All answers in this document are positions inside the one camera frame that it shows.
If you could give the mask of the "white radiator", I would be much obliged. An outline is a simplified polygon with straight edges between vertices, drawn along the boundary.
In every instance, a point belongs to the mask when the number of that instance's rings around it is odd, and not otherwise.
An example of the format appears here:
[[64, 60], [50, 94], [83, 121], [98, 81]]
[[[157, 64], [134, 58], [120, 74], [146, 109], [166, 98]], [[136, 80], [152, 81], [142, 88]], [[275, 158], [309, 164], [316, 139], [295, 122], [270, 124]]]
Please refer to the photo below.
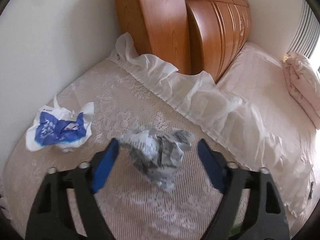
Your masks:
[[288, 52], [297, 52], [307, 58], [313, 54], [319, 39], [319, 22], [306, 0], [303, 1], [300, 22]]

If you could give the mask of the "pink bed sheet mattress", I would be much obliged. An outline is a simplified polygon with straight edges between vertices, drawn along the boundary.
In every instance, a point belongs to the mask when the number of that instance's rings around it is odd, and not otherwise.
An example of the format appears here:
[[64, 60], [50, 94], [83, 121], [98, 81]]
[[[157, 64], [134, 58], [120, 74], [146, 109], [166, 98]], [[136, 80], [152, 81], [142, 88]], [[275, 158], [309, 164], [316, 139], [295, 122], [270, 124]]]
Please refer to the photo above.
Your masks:
[[256, 44], [245, 43], [217, 86], [253, 103], [264, 126], [291, 151], [299, 150], [302, 161], [312, 165], [303, 190], [304, 210], [297, 215], [286, 210], [290, 235], [295, 236], [319, 201], [319, 131], [289, 94], [282, 63]]

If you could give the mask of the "grey white wrapper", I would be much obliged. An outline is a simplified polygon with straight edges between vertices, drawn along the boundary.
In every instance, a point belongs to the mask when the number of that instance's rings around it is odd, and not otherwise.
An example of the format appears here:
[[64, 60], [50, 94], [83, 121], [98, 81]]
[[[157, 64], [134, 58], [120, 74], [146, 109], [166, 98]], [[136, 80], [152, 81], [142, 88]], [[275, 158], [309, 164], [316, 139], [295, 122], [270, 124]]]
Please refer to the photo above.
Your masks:
[[174, 129], [160, 135], [155, 128], [131, 130], [120, 136], [121, 146], [129, 150], [134, 167], [147, 181], [164, 191], [175, 188], [175, 178], [185, 152], [191, 150], [195, 135]]

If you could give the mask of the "orange wooden headboard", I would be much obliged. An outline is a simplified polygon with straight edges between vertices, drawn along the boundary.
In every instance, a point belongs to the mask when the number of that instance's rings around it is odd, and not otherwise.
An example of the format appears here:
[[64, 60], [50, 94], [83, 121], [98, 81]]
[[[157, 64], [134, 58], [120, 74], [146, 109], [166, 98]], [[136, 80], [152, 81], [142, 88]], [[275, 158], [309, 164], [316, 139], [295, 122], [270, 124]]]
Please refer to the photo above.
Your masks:
[[219, 81], [246, 43], [251, 30], [248, 0], [185, 0], [191, 72]]

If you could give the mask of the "folded pink blanket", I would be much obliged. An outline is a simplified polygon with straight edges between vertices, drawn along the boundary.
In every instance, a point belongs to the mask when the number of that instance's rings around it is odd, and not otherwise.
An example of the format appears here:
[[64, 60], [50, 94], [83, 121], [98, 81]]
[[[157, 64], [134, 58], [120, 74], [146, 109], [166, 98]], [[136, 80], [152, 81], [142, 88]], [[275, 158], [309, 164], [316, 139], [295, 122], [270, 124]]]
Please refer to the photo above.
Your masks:
[[319, 93], [303, 74], [299, 74], [296, 64], [284, 64], [284, 77], [289, 94], [300, 104], [316, 129], [319, 129]]

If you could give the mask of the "white lace cover cloth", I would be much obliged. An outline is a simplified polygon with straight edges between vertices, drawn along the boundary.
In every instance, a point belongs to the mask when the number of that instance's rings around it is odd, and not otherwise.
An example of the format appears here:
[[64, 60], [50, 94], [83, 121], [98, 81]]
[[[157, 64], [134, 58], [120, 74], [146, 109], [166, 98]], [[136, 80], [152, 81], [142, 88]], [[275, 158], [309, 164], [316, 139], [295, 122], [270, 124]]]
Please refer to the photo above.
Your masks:
[[290, 239], [319, 201], [317, 129], [281, 63], [246, 43], [219, 82], [130, 35], [42, 107], [3, 174], [27, 239]]

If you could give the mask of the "blue white bag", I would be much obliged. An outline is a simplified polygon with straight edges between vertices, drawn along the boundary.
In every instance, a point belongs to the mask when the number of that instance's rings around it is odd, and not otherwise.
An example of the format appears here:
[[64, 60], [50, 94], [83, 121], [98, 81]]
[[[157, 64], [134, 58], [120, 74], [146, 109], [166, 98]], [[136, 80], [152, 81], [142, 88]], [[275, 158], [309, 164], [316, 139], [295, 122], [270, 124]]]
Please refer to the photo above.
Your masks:
[[92, 135], [94, 103], [86, 103], [79, 113], [60, 107], [57, 98], [53, 106], [41, 107], [26, 131], [25, 146], [31, 151], [39, 151], [47, 146], [56, 146], [63, 152], [73, 151], [82, 146]]

